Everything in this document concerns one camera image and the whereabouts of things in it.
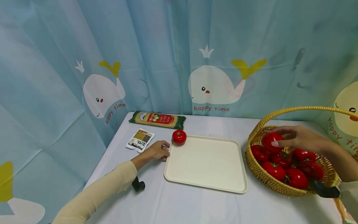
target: plastic tray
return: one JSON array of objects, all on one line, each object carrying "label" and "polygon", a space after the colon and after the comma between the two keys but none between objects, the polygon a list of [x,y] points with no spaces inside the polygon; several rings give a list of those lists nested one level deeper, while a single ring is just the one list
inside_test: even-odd
[{"label": "plastic tray", "polygon": [[234,193],[247,191],[245,166],[237,141],[188,135],[171,143],[164,177],[168,181]]}]

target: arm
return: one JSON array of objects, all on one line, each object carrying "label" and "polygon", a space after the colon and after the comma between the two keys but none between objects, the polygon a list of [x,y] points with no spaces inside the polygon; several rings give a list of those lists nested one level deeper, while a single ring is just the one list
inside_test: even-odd
[{"label": "arm", "polygon": [[84,224],[109,197],[126,190],[137,176],[139,170],[145,164],[154,159],[166,160],[169,156],[169,143],[157,141],[146,151],[142,152],[131,161],[126,161],[101,177],[74,199],[66,204],[55,217],[52,224]]},{"label": "arm", "polygon": [[292,139],[272,142],[273,146],[288,146],[325,156],[343,181],[340,199],[351,216],[358,221],[358,162],[341,146],[303,127],[283,126],[273,130],[293,134]]},{"label": "arm", "polygon": [[358,163],[344,148],[331,142],[322,155],[331,162],[343,182],[358,181]]}]

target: table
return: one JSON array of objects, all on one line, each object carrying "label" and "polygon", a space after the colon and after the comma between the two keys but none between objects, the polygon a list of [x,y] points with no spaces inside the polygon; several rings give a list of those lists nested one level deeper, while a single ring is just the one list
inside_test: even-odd
[{"label": "table", "polygon": [[[139,128],[155,133],[151,143],[171,140],[174,130],[131,124],[130,112],[125,117],[112,142],[88,180],[89,184],[110,172],[116,164],[138,155],[125,147]],[[245,158],[248,135],[258,119],[223,118],[185,115],[184,130],[189,135],[201,135],[236,140]],[[270,125],[298,125],[310,127],[324,134],[310,122],[272,120]],[[145,190],[135,192],[132,187],[111,197],[87,223],[123,224],[340,224],[342,219],[333,199],[317,195],[300,198],[281,196],[259,182],[246,165],[248,190],[233,194],[206,188],[177,184],[163,176],[164,162],[154,161],[138,172]]]}]

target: cartoon whale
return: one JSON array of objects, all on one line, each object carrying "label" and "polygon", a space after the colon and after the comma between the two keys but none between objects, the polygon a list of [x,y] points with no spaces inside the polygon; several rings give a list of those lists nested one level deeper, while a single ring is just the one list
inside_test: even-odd
[{"label": "cartoon whale", "polygon": [[45,215],[45,208],[32,201],[13,197],[13,163],[0,166],[0,202],[6,202],[13,214],[0,215],[1,224],[37,224]]},{"label": "cartoon whale", "polygon": [[120,63],[116,62],[113,68],[107,62],[100,62],[101,66],[107,67],[116,77],[116,85],[108,78],[92,74],[84,85],[83,94],[87,105],[93,115],[97,118],[103,118],[108,108],[116,101],[122,100],[126,92],[118,79]]},{"label": "cartoon whale", "polygon": [[32,201],[12,198],[8,204],[13,215],[0,215],[1,224],[37,224],[45,215],[45,208]]},{"label": "cartoon whale", "polygon": [[[343,89],[337,96],[334,106],[339,109],[356,113],[358,110],[358,81]],[[358,137],[358,119],[341,113],[334,113],[338,128],[344,133]]]},{"label": "cartoon whale", "polygon": [[241,72],[242,81],[234,88],[230,78],[221,69],[204,65],[190,74],[188,87],[193,103],[232,104],[238,101],[245,87],[246,79],[266,63],[260,60],[249,67],[243,60],[233,60]]}]

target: wrist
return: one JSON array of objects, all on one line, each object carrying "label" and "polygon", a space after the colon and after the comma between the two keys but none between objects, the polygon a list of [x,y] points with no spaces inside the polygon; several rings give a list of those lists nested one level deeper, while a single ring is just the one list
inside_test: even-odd
[{"label": "wrist", "polygon": [[132,163],[137,168],[137,170],[142,168],[147,163],[150,163],[152,160],[153,159],[149,155],[149,153],[145,153],[145,151],[139,154],[138,156],[134,157],[133,159],[131,159]]},{"label": "wrist", "polygon": [[329,157],[334,157],[334,155],[337,154],[337,152],[339,152],[341,150],[341,146],[331,142],[330,140],[326,141],[325,143],[322,144],[321,150],[320,150],[320,154],[329,158]]}]

